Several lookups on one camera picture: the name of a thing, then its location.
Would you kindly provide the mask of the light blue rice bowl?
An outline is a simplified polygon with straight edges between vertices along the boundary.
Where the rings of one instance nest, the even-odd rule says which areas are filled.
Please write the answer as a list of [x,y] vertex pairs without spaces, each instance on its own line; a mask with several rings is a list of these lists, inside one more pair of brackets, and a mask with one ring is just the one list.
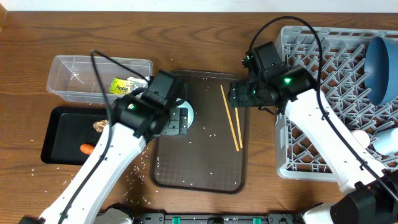
[[178,108],[186,108],[188,110],[188,114],[187,114],[187,128],[189,128],[194,120],[194,110],[193,107],[191,106],[191,104],[188,101],[184,101],[181,105],[178,106]]

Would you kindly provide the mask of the orange carrot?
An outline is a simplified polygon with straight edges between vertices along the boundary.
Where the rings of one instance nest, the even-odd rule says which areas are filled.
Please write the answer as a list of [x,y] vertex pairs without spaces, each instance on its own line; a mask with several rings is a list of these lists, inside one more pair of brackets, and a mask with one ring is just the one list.
[[82,144],[80,146],[80,151],[86,155],[91,155],[95,147],[91,144]]

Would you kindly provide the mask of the wooden chopstick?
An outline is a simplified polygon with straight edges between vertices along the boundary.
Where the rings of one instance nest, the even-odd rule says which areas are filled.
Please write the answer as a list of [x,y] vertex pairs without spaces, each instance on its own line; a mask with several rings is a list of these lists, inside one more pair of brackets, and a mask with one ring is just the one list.
[[237,130],[238,130],[238,138],[239,138],[239,148],[243,148],[243,139],[242,139],[242,134],[241,134],[241,127],[240,127],[240,120],[239,120],[239,111],[238,108],[235,108],[235,115],[236,115],[236,125],[237,125]]
[[237,138],[236,138],[236,133],[235,133],[235,130],[234,130],[232,119],[231,119],[231,114],[230,114],[230,111],[229,111],[229,106],[228,106],[228,102],[226,100],[226,95],[225,95],[225,92],[224,92],[223,85],[220,85],[220,89],[221,89],[221,95],[223,97],[223,103],[224,103],[224,107],[225,107],[225,110],[226,110],[229,126],[230,126],[230,129],[231,129],[231,134],[232,134],[232,137],[233,137],[233,142],[234,142],[236,151],[239,152],[239,145],[238,145],[238,141],[237,141]]

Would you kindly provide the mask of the dark blue plate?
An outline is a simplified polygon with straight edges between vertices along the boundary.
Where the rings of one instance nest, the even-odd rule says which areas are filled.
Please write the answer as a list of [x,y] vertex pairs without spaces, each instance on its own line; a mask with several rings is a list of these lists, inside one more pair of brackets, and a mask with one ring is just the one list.
[[397,98],[397,42],[385,37],[374,37],[368,45],[364,71],[368,98],[373,105],[390,103]]

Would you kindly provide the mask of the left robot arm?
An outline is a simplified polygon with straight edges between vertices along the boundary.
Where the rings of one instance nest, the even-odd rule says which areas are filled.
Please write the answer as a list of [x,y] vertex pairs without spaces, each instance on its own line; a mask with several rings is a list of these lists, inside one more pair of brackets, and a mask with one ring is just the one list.
[[187,101],[152,93],[118,98],[111,112],[112,122],[70,185],[39,218],[22,217],[21,223],[94,223],[121,174],[148,142],[160,135],[186,134],[193,122]]

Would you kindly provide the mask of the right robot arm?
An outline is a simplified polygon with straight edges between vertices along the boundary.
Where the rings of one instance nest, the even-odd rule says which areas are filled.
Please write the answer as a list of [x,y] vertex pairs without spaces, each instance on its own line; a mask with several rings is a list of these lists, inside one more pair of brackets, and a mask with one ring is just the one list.
[[344,197],[298,215],[301,223],[397,223],[397,172],[389,172],[355,139],[304,68],[232,82],[232,107],[276,106],[326,162]]

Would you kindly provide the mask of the brown mushroom piece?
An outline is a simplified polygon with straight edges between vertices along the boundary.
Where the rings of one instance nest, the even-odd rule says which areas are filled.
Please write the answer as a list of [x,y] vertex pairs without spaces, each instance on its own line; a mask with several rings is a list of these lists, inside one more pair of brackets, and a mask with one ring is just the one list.
[[96,121],[93,124],[93,128],[97,133],[102,133],[106,125],[109,123],[107,119]]

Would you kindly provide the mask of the foil snack wrapper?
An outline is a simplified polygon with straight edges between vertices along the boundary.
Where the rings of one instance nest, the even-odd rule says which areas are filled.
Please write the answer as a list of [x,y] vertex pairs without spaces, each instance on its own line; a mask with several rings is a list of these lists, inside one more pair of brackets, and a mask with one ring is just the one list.
[[109,92],[115,95],[126,95],[137,88],[147,88],[147,82],[140,78],[129,77],[127,80],[114,78]]

